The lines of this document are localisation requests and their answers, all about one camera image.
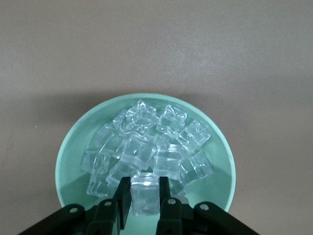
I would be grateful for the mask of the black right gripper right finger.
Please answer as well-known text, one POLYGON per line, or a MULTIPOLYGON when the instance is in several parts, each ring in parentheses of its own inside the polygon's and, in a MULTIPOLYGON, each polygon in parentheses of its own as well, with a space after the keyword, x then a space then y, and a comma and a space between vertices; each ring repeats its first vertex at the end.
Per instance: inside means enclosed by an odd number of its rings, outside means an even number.
POLYGON ((168 177, 159 178, 160 218, 157 235, 256 235, 248 227, 212 202, 194 207, 170 194, 168 177))

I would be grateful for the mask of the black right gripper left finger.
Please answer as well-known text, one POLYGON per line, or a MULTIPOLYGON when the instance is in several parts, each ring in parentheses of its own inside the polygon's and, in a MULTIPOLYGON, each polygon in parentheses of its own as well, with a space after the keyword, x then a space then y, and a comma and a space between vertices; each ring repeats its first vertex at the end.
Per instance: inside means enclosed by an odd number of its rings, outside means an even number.
POLYGON ((69 204, 24 230, 22 235, 118 235, 131 204, 131 178, 123 177, 112 198, 85 210, 69 204))

